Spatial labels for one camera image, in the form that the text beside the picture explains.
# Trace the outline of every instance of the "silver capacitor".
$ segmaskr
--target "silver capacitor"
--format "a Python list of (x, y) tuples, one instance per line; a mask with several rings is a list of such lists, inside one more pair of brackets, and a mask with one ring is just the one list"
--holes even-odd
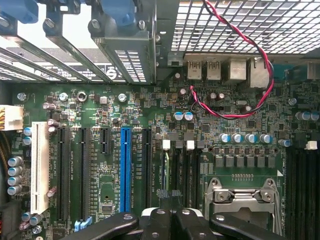
[(9, 186), (15, 186), (18, 185), (22, 182), (22, 176), (18, 175), (18, 176), (11, 176), (8, 178), (7, 183)]
[(16, 186), (10, 186), (7, 190), (7, 193), (10, 195), (10, 196), (14, 196), (14, 195), (17, 195), (21, 192), (22, 190), (22, 186), (21, 185), (16, 185)]
[(53, 104), (53, 103), (45, 102), (44, 104), (42, 104), (42, 108), (44, 110), (55, 110), (56, 109), (56, 105)]
[(23, 161), (22, 157), (20, 157), (20, 156), (11, 157), (8, 160), (8, 165), (10, 167), (16, 167), (16, 166), (22, 165), (23, 163), (24, 163), (24, 161)]
[(31, 226), (36, 226), (38, 225), (42, 220), (44, 219), (44, 217), (41, 214), (36, 214), (33, 217), (30, 218), (29, 223), (31, 224)]
[(56, 127), (58, 128), (60, 126), (60, 122), (58, 122), (57, 120), (54, 119), (48, 119), (48, 121), (46, 121), (46, 123), (48, 124), (48, 126), (50, 127)]
[(8, 175), (11, 177), (17, 176), (22, 172), (22, 170), (23, 170), (22, 166), (10, 167), (8, 169)]

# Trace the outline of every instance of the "green circuit board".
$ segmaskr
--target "green circuit board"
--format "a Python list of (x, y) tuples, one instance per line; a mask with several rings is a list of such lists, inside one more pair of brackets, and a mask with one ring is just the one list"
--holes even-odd
[[(174, 146), (168, 151), (170, 163), (168, 169), (163, 166), (166, 155), (162, 149), (162, 140), (171, 142), (187, 140), (203, 144), (203, 147), (194, 156), (199, 159), (198, 169), (189, 169), (191, 178), (196, 181), (187, 183), (187, 189), (196, 189), (195, 194), (185, 197), (185, 207), (197, 208), (204, 212), (206, 183), (211, 178), (219, 178), (226, 188), (260, 188), (266, 179), (272, 178), (276, 182), (281, 202), (281, 226), (285, 230), (285, 166), (286, 151), (279, 146), (279, 139), (291, 139), (295, 132), (318, 131), (320, 124), (316, 121), (298, 121), (295, 114), (300, 111), (318, 111), (319, 85), (317, 83), (288, 85), (284, 79), (285, 67), (275, 72), (274, 90), (267, 99), (266, 104), (255, 115), (238, 120), (224, 120), (203, 112), (190, 102), (189, 85), (194, 85), (197, 94), (204, 98), (210, 93), (224, 93), (225, 99), (216, 101), (211, 107), (223, 107), (225, 113), (239, 113), (241, 106), (235, 101), (246, 100), (249, 105), (257, 104), (257, 92), (241, 92), (236, 86), (227, 86), (215, 81), (189, 81), (181, 82), (167, 79), (157, 86), (129, 86), (129, 85), (49, 85), (49, 84), (20, 84), (13, 91), (13, 104), (24, 107), (24, 127), (30, 127), (32, 122), (46, 122), (52, 114), (59, 115), (60, 126), (70, 128), (70, 155), (64, 161), (70, 163), (69, 179), (69, 216), (66, 221), (57, 219), (57, 199), (51, 198), (49, 209), (43, 213), (43, 231), (40, 235), (32, 234), (30, 229), (23, 232), (23, 239), (35, 239), (42, 236), (47, 240), (58, 240), (70, 234), (75, 229), (79, 199), (77, 186), (81, 172), (78, 172), (77, 154), (79, 142), (79, 129), (90, 131), (90, 152), (88, 166), (89, 181), (89, 215), (93, 223), (119, 212), (120, 207), (120, 154), (121, 154), (121, 128), (132, 129), (131, 142), (131, 201), (130, 208), (133, 213), (140, 215), (145, 208), (143, 195), (143, 129), (151, 129), (152, 161), (150, 174), (150, 205), (159, 206), (159, 190), (181, 190), (185, 193), (184, 172), (173, 170), (174, 161), (180, 162), (182, 168), (186, 164), (187, 156), (175, 158)], [(178, 94), (181, 88), (187, 94)], [(77, 101), (77, 94), (84, 92), (87, 95), (85, 102)], [(17, 99), (18, 93), (25, 93), (27, 99)], [(68, 101), (60, 101), (59, 94), (66, 93)], [(119, 102), (118, 95), (125, 94), (126, 101)], [(101, 104), (101, 97), (107, 98), (107, 104)], [(297, 104), (288, 104), (290, 98), (296, 98)], [(43, 103), (50, 102), (56, 105), (54, 111), (43, 109)], [(192, 112), (191, 121), (174, 119), (175, 112)], [(100, 151), (101, 128), (110, 128), (111, 146), (110, 154)], [(269, 144), (248, 143), (222, 143), (219, 135), (268, 134), (272, 137)], [(22, 142), (24, 135), (15, 133), (12, 136), (12, 154), (26, 157)], [(57, 185), (57, 135), (50, 136), (50, 187)], [(253, 167), (239, 166), (236, 161), (217, 162), (219, 157), (247, 156), (265, 159), (262, 165)], [(23, 210), (27, 211), (28, 193), (30, 191), (30, 162), (25, 161), (22, 181), (22, 193), (15, 198), (23, 199)]]

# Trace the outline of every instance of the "blue latch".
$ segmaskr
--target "blue latch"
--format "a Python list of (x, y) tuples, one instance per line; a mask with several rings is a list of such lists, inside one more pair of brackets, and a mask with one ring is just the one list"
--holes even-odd
[(23, 24), (38, 22), (39, 7), (36, 0), (0, 0), (2, 13), (19, 20)]

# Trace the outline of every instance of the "perforated metal panel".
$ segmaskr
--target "perforated metal panel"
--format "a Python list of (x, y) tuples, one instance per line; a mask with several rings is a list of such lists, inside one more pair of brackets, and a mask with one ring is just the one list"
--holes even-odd
[[(211, 1), (218, 13), (270, 54), (306, 54), (320, 44), (320, 0)], [(257, 53), (203, 2), (181, 1), (171, 45), (174, 52)]]

